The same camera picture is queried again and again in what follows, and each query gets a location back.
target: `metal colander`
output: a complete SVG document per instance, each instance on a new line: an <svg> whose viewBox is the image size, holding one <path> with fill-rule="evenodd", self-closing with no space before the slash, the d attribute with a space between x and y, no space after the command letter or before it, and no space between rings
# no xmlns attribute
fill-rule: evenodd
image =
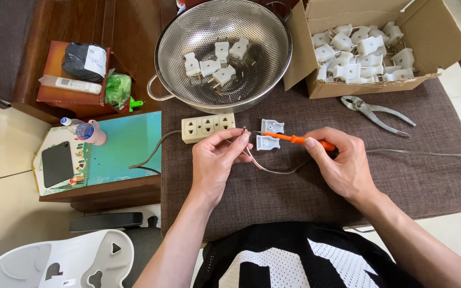
<svg viewBox="0 0 461 288"><path fill-rule="evenodd" d="M249 40L247 52L242 60L229 56L222 64L222 68L230 64L236 69L223 87L213 88L215 81L208 83L212 75L200 75L201 80L186 75L185 54L195 52L198 61L216 60L215 42L228 41L232 47L240 37ZM159 101L177 97L207 113L241 112L260 102L277 84L289 66L291 52L291 34L284 19L266 6L246 0L206 2L178 15L163 30L154 57L157 75L150 79L148 93ZM172 95L159 97L151 92L156 77Z"/></svg>

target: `hand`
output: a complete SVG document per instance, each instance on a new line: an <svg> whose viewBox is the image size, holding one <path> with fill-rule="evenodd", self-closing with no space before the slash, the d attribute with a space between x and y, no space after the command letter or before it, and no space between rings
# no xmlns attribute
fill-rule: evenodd
<svg viewBox="0 0 461 288"><path fill-rule="evenodd" d="M248 143L250 132L231 128L220 130L193 147L193 184L190 195L202 199L214 208L221 200L231 166L237 162L251 162L252 157L243 150L253 145ZM229 143L227 139L238 137Z"/></svg>
<svg viewBox="0 0 461 288"><path fill-rule="evenodd" d="M380 193L373 183L362 139L325 127L305 134L304 146L316 160L328 186L348 201ZM332 160L317 140L326 140L339 149Z"/></svg>

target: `colander handle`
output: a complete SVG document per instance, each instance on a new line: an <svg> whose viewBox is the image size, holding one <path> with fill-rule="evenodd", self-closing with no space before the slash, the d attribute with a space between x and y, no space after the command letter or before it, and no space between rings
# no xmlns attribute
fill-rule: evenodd
<svg viewBox="0 0 461 288"><path fill-rule="evenodd" d="M270 4L273 4L273 3L282 4L287 8L287 10L289 10L289 13L284 17L284 21L287 21L289 19L289 17L291 16L291 7L288 4L285 4L282 1L271 1L271 2L266 3L266 5L270 5Z"/></svg>
<svg viewBox="0 0 461 288"><path fill-rule="evenodd" d="M170 98L174 98L175 96L174 95L166 95L166 96L163 96L163 97L159 97L159 96L156 96L154 95L154 93L152 93L152 90L150 89L150 86L152 85L152 81L154 81L154 79L156 79L158 77L157 74L154 74L154 76L152 76L152 78L149 80L149 83L147 83L147 94L154 100L156 101L164 101L164 100L168 100Z"/></svg>

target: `power strip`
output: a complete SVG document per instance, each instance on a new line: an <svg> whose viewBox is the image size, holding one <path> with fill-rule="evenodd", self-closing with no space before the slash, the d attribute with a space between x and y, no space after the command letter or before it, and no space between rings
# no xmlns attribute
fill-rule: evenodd
<svg viewBox="0 0 461 288"><path fill-rule="evenodd" d="M216 131L235 128L234 113L188 118L181 121L182 140L186 144L197 143Z"/></svg>

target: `forearm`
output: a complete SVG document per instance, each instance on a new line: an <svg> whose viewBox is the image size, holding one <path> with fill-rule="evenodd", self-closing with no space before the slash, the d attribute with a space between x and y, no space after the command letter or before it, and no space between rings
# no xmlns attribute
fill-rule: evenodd
<svg viewBox="0 0 461 288"><path fill-rule="evenodd" d="M212 212L207 203L190 195L133 288L189 287Z"/></svg>
<svg viewBox="0 0 461 288"><path fill-rule="evenodd" d="M376 229L396 263L426 287L461 287L461 257L381 193L350 201Z"/></svg>

